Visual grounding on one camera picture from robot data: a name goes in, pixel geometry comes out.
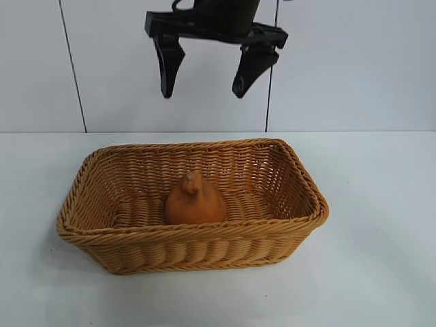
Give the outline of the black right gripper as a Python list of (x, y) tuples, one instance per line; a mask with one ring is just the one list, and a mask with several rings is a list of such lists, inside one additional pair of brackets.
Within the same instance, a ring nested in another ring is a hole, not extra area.
[[(254, 22), (258, 0), (194, 1), (190, 8), (180, 8), (173, 1), (169, 12), (148, 11), (146, 34), (153, 38), (160, 73), (161, 93), (171, 98), (178, 70), (185, 58), (179, 37), (216, 40), (228, 44), (272, 43), (283, 48), (288, 34), (279, 27)], [(240, 47), (240, 62), (232, 92), (243, 98), (253, 83), (279, 59), (274, 46)]]

